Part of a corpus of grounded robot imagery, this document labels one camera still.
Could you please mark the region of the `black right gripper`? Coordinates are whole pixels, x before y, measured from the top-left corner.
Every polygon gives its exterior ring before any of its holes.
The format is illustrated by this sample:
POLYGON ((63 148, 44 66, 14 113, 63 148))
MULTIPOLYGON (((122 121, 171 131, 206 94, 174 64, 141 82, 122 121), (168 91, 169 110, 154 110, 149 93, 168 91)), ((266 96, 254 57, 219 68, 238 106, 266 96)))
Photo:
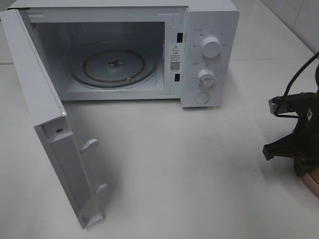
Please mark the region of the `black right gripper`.
POLYGON ((273 143, 265 144, 263 154, 267 161, 276 156, 294 158, 296 174, 306 174, 319 165, 319 93, 316 92, 300 130, 298 131, 298 151, 292 135, 287 135, 273 143))

